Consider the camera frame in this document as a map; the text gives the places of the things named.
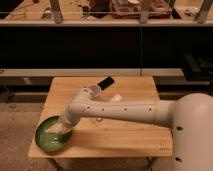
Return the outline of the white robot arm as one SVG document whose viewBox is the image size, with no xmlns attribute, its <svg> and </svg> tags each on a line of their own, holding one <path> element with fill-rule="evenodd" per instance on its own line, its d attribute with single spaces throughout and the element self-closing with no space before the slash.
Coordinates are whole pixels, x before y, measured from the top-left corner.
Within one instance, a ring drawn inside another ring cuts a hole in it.
<svg viewBox="0 0 213 171">
<path fill-rule="evenodd" d="M 176 101 L 104 102 L 83 88 L 62 112 L 54 128 L 66 133 L 81 118 L 99 117 L 169 127 L 173 134 L 172 171 L 213 171 L 213 97 L 193 93 Z"/>
</svg>

